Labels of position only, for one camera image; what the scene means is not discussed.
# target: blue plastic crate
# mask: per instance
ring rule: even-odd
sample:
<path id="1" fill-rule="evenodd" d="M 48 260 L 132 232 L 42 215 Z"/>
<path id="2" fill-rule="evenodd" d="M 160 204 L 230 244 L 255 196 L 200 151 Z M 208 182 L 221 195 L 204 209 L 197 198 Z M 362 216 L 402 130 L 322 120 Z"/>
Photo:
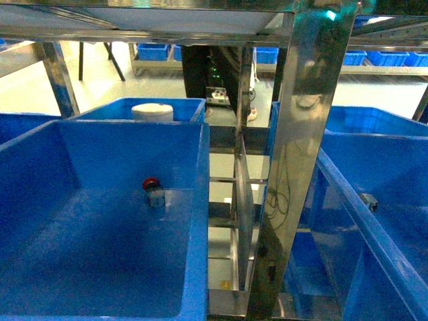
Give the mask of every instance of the blue plastic crate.
<path id="1" fill-rule="evenodd" d="M 311 233 L 297 232 L 294 238 L 284 291 L 293 297 L 296 318 L 304 320 L 313 319 L 314 297 L 336 299 Z"/>
<path id="2" fill-rule="evenodd" d="M 427 159 L 428 138 L 324 135 L 307 204 L 344 320 L 428 320 Z"/>
<path id="3" fill-rule="evenodd" d="M 180 45 L 174 45 L 174 59 L 177 60 L 178 62 L 182 60 Z"/>
<path id="4" fill-rule="evenodd" d="M 409 57 L 407 52 L 368 51 L 367 58 L 375 66 L 401 67 Z"/>
<path id="5" fill-rule="evenodd" d="M 205 320 L 208 162 L 206 124 L 66 120 L 0 146 L 0 318 Z"/>
<path id="6" fill-rule="evenodd" d="M 350 50 L 346 52 L 343 64 L 345 66 L 361 66 L 366 59 L 367 53 L 365 51 Z"/>
<path id="7" fill-rule="evenodd" d="M 45 122 L 57 119 L 60 119 L 60 117 L 43 114 L 0 114 L 0 144 L 16 138 Z"/>
<path id="8" fill-rule="evenodd" d="M 411 67 L 428 67 L 428 53 L 409 52 L 405 64 Z"/>
<path id="9" fill-rule="evenodd" d="M 205 99 L 198 98 L 120 98 L 72 119 L 132 120 L 132 107 L 148 103 L 171 105 L 174 109 L 174 121 L 177 122 L 204 122 L 205 120 Z"/>
<path id="10" fill-rule="evenodd" d="M 258 47 L 255 51 L 255 60 L 258 64 L 276 64 L 278 52 L 278 48 Z"/>
<path id="11" fill-rule="evenodd" d="M 428 136 L 428 126 L 371 107 L 333 106 L 327 130 L 359 134 Z"/>
<path id="12" fill-rule="evenodd" d="M 167 61 L 171 45 L 140 43 L 138 45 L 139 60 Z"/>

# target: white container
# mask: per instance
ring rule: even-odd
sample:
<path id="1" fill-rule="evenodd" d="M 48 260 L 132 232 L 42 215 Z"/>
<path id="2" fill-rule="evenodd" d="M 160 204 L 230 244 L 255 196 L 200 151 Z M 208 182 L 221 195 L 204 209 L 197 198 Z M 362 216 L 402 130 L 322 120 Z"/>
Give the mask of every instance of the white container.
<path id="1" fill-rule="evenodd" d="M 132 119 L 147 122 L 172 122 L 174 121 L 174 110 L 172 106 L 166 104 L 141 104 L 132 107 Z"/>

